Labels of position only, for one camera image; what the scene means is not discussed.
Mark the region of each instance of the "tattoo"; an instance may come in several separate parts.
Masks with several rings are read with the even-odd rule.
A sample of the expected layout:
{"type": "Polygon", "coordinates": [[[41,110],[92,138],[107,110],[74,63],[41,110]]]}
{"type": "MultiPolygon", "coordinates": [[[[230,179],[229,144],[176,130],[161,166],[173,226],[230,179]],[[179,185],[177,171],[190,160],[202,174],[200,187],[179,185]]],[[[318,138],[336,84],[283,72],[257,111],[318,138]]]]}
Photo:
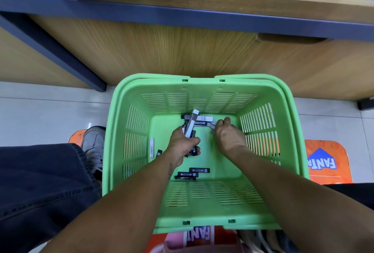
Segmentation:
{"type": "Polygon", "coordinates": [[[168,175],[169,175],[169,179],[171,179],[171,176],[173,175],[173,164],[170,163],[169,165],[169,171],[168,171],[168,175]]]}

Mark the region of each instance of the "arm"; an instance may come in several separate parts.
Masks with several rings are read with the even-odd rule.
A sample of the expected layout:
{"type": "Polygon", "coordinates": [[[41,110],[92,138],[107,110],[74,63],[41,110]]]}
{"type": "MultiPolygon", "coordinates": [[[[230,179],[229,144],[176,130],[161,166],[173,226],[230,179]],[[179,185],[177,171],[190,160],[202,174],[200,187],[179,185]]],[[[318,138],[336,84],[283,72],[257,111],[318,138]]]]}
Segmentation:
{"type": "Polygon", "coordinates": [[[42,253],[143,253],[175,168],[199,142],[198,137],[186,138],[177,128],[161,156],[79,215],[42,253]]]}
{"type": "Polygon", "coordinates": [[[251,181],[301,252],[372,252],[374,211],[257,156],[228,117],[217,122],[216,134],[219,151],[251,181]]]}

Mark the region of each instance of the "green plastic basket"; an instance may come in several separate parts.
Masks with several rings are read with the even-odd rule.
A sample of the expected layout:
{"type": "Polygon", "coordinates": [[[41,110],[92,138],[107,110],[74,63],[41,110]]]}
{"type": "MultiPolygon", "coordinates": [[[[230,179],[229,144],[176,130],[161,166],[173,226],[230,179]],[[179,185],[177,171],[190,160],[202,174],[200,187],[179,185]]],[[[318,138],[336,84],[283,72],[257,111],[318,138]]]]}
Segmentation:
{"type": "MultiPolygon", "coordinates": [[[[265,74],[215,78],[135,74],[116,87],[108,117],[102,194],[141,169],[154,149],[165,150],[181,114],[198,109],[215,120],[226,116],[242,129],[248,146],[264,158],[309,178],[305,144],[287,85],[265,74]]],[[[215,145],[210,128],[195,127],[201,155],[178,171],[210,168],[196,181],[170,180],[154,233],[222,225],[227,229],[277,229],[278,224],[250,181],[215,145]]]]}

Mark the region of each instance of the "blue metal bar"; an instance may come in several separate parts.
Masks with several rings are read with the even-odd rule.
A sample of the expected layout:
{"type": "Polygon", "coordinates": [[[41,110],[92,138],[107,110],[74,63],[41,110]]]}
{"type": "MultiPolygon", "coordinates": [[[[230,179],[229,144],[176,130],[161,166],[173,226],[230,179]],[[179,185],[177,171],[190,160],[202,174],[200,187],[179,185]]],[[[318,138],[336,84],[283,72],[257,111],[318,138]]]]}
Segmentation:
{"type": "Polygon", "coordinates": [[[107,84],[27,15],[0,12],[0,26],[97,91],[107,84]]]}
{"type": "Polygon", "coordinates": [[[0,0],[0,11],[239,32],[374,41],[374,25],[93,0],[0,0]]]}

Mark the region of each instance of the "person's left hand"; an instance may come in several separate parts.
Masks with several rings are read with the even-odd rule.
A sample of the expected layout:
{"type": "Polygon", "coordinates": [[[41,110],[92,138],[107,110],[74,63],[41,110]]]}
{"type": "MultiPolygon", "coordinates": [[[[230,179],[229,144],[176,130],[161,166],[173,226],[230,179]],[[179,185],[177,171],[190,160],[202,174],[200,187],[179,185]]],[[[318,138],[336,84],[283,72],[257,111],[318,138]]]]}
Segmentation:
{"type": "MultiPolygon", "coordinates": [[[[194,146],[200,143],[200,138],[186,138],[182,132],[182,127],[176,128],[170,137],[169,145],[165,153],[170,156],[173,168],[180,166],[183,162],[183,157],[192,150],[194,146]]],[[[198,155],[200,155],[200,147],[196,147],[198,155]]]]}

